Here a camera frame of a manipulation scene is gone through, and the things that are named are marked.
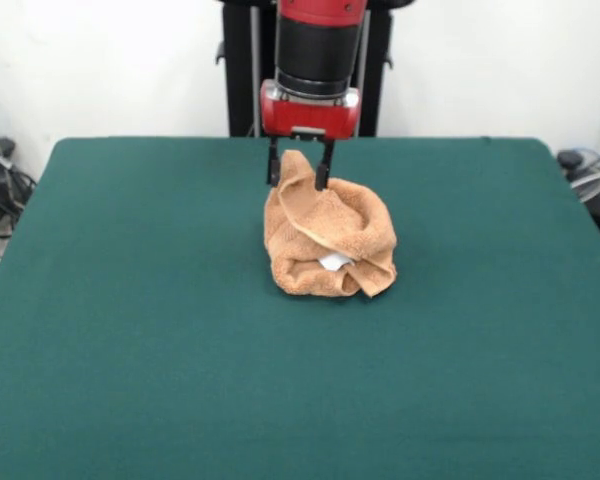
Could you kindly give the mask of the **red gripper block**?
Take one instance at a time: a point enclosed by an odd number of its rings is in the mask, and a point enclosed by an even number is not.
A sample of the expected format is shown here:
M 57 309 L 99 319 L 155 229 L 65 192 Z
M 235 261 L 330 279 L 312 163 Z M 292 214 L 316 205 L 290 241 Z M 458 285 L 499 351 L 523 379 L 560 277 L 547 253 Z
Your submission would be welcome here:
M 348 88 L 343 96 L 337 98 L 309 99 L 292 95 L 275 80 L 268 79 L 260 88 L 260 107 L 263 130 L 271 136 L 324 138 L 324 151 L 315 175 L 315 189 L 324 190 L 330 178 L 334 140 L 349 139 L 359 120 L 359 90 Z M 278 137 L 269 138 L 269 186 L 277 186 L 280 181 L 278 140 Z

